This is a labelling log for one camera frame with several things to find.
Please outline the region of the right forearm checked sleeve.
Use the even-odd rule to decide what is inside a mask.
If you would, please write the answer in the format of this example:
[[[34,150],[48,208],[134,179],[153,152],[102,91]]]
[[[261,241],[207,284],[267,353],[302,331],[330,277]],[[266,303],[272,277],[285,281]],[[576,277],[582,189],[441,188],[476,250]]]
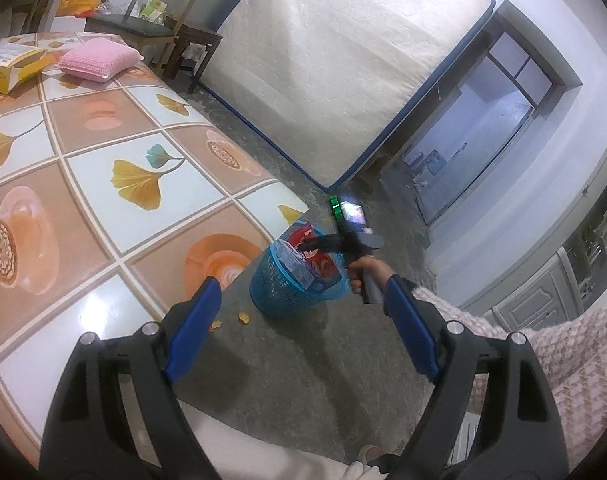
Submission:
[[[413,299],[432,304],[445,321],[462,323],[474,334],[505,339],[509,333],[480,316],[448,304],[429,289],[415,285],[384,264],[374,271],[390,314],[399,311],[400,301]],[[570,470],[579,466],[607,429],[607,303],[591,308],[573,321],[541,330],[524,330],[541,364],[561,416]]]

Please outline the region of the person's right hand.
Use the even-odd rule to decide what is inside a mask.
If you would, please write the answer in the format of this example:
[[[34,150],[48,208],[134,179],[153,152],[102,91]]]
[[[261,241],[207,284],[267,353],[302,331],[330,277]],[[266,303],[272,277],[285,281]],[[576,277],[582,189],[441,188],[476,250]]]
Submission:
[[[387,281],[396,272],[383,260],[374,256],[364,256],[349,264],[347,274],[352,292],[360,295],[364,285],[363,278],[366,276],[369,276],[380,290],[384,290]]]

